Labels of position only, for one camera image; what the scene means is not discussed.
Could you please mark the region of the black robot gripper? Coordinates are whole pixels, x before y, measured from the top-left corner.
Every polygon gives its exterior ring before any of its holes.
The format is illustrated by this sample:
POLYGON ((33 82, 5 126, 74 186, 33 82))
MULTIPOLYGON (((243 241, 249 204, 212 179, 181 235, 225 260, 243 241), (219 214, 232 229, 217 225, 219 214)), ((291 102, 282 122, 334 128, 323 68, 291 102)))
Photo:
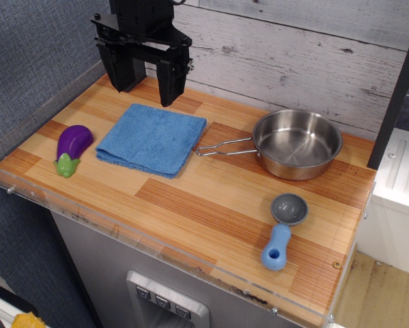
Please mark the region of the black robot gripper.
POLYGON ((173 26, 174 7, 183 1, 111 1, 111 13, 95 13, 96 45, 111 84, 130 91, 133 59, 156 66, 160 103, 168 107, 183 94, 191 69, 192 40, 173 26))

